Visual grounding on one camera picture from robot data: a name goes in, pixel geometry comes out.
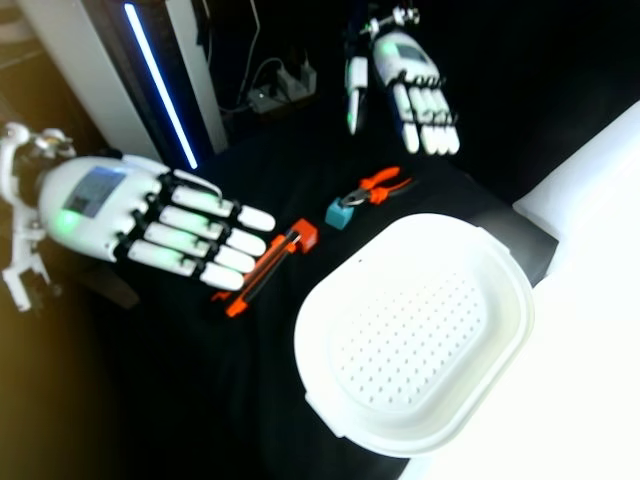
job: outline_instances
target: red pliers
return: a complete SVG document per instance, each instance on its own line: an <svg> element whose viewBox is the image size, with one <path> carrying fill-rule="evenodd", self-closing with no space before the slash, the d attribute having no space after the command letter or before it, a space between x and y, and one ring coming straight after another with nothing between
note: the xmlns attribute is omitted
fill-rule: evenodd
<svg viewBox="0 0 640 480"><path fill-rule="evenodd" d="M381 183L395 178L400 173L400 167L389 167L379 171L371 178L360 180L360 188L354 190L349 195L340 200L341 207L355 207L369 201L374 205L379 205L387 198L404 193L410 188L413 181L407 178L400 183L391 186L380 186Z"/></svg>

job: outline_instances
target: robotic hand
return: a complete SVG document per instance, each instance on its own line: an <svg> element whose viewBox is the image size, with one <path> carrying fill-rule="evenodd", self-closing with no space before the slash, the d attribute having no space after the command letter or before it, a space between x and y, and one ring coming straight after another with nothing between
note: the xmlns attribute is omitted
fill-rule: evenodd
<svg viewBox="0 0 640 480"><path fill-rule="evenodd" d="M20 199L18 179L12 176L15 152L32 142L43 155L57 151L69 156L68 139L56 138L47 132L33 136L14 123L1 140L0 191L14 208L14 256L3 275L20 310L30 307L21 273L32 269L49 282L35 252L45 234L101 260L128 259L212 287L242 288L243 274L255 268L253 257L261 256L266 244L238 224L268 232L275 227L271 215L224 199L217 186L200 177L133 155L62 163L47 173L38 208L30 207Z"/></svg>
<svg viewBox="0 0 640 480"><path fill-rule="evenodd" d="M368 88L368 56L372 53L376 76L390 97L397 130L407 150L416 153L422 143L429 155L455 154L460 140L455 117L441 87L436 64L422 47L402 30L418 24L417 9L396 7L393 15L372 19L359 32L361 47L347 61L345 82L348 95L347 123L351 134L363 123L362 110ZM362 37L367 38L363 46Z"/></svg>

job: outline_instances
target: black tablecloth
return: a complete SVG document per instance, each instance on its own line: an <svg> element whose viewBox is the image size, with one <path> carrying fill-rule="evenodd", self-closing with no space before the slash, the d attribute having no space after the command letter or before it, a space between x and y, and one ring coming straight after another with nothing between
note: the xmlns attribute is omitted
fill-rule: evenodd
<svg viewBox="0 0 640 480"><path fill-rule="evenodd" d="M204 285L144 266L120 268L142 299L122 323L129 333L112 336L113 348L135 352L131 361L121 354L119 376L127 385L129 453L140 473L179 468L182 478L397 478L404 460L335 438L306 404L293 331L311 289L398 218L434 212L484 226L533 283L541 279L553 239L446 159L408 155L386 120L352 138L342 117L338 105L297 112L199 170L225 196L274 214L279 232L300 217L319 227L315 249L289 258L242 317L229 320L212 309ZM360 207L343 232L323 224L332 200L392 165L405 167L419 184L380 206ZM118 343L125 336L128 343Z"/></svg>

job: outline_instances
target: perforated basket bottom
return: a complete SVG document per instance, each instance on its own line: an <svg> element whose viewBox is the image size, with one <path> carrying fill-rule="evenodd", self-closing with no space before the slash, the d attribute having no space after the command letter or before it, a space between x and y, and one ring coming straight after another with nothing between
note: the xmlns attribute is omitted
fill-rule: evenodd
<svg viewBox="0 0 640 480"><path fill-rule="evenodd" d="M482 331L487 308L475 280L449 271L398 279L334 324L330 355L341 387L375 410L412 409Z"/></svg>

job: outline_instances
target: blue led light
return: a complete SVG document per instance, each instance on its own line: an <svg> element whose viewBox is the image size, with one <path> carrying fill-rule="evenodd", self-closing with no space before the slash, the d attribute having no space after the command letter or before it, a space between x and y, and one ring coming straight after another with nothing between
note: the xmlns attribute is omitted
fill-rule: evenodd
<svg viewBox="0 0 640 480"><path fill-rule="evenodd" d="M151 51L151 47L149 46L147 37L144 34L144 30L142 29L142 24L140 23L140 19L138 18L136 7L130 3L125 3L124 11L127 14L127 18L129 19L129 23L131 24L133 33L136 36L136 40L138 41L140 50L142 50L142 55L147 62L147 66L149 67L151 77L153 77L153 81L156 84L156 88L158 89L160 98L162 98L164 108L167 110L173 128L178 135L178 139L180 140L180 145L182 145L184 154L186 155L191 168L195 170L196 168L198 168L198 162L196 162L196 157L193 155L191 145L189 145L189 140L187 140L187 136L184 133L184 129L182 128L182 124L180 123L180 119L178 118L178 114L176 113L176 109L173 106L173 102L171 101L171 97L169 96L169 92L167 91L167 86L165 85L164 80L162 79L162 75L160 74L160 70L158 69L158 64L153 57L153 52Z"/></svg>

